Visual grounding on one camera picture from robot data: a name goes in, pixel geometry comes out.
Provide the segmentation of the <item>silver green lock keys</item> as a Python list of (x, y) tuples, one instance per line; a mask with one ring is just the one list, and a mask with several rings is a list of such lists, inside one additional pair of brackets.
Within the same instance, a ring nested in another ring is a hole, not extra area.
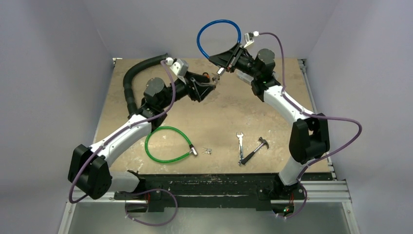
[(210, 149), (210, 148), (203, 148), (203, 152), (202, 152), (202, 154), (208, 154), (208, 155), (210, 155), (211, 153), (212, 153), (212, 149)]

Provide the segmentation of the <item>silver blue lock keys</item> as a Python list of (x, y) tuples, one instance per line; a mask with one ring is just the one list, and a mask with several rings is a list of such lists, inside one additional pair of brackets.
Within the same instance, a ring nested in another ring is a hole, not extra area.
[(212, 81), (214, 85), (218, 85), (220, 83), (220, 75), (219, 74), (213, 74), (212, 76)]

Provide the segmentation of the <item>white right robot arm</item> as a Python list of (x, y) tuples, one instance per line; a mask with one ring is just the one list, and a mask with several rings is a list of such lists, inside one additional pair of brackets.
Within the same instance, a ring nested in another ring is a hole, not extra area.
[(250, 77), (252, 92), (273, 107), (291, 125), (290, 158), (278, 174), (274, 194), (286, 198), (298, 183), (303, 169), (330, 149), (328, 122), (295, 101), (275, 78), (275, 54), (261, 49), (255, 57), (237, 43), (231, 49), (208, 57), (208, 61), (226, 72), (239, 70)]

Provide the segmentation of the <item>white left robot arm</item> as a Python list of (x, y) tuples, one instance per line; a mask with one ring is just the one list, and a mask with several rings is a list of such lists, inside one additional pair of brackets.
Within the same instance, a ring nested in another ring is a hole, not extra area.
[(124, 172), (118, 175), (110, 172), (113, 163), (134, 143), (160, 129), (173, 104), (185, 96), (194, 101), (202, 101), (214, 90), (208, 73), (197, 74), (186, 71), (177, 80), (170, 80), (169, 86), (158, 77), (151, 78), (144, 91), (141, 106), (132, 99), (131, 86), (125, 83), (129, 96), (130, 115), (125, 124), (109, 136), (91, 146), (78, 145), (72, 154), (68, 172), (71, 183), (69, 201), (73, 198), (75, 188), (84, 193), (84, 197), (99, 199), (107, 192), (126, 192), (132, 199), (140, 199), (145, 194), (145, 186), (140, 183), (138, 175)]

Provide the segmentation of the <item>blue cable lock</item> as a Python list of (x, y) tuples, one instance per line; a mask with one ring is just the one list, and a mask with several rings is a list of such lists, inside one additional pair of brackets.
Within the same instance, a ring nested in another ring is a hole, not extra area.
[[(218, 23), (227, 23), (227, 24), (231, 24), (237, 31), (237, 43), (241, 43), (241, 30), (240, 27), (233, 21), (229, 20), (229, 19), (217, 19), (217, 20), (213, 20), (209, 23), (207, 23), (206, 25), (204, 25), (200, 31), (197, 34), (197, 38), (196, 38), (196, 43), (197, 43), (197, 47), (199, 49), (199, 51), (201, 52), (201, 54), (208, 59), (209, 55), (205, 52), (205, 50), (202, 48), (201, 46), (201, 42), (200, 42), (200, 38), (202, 33), (210, 26), (214, 25), (214, 24), (218, 24)], [(220, 76), (222, 76), (225, 72), (229, 72), (229, 70), (225, 70), (224, 68), (219, 67), (217, 74), (219, 74)]]

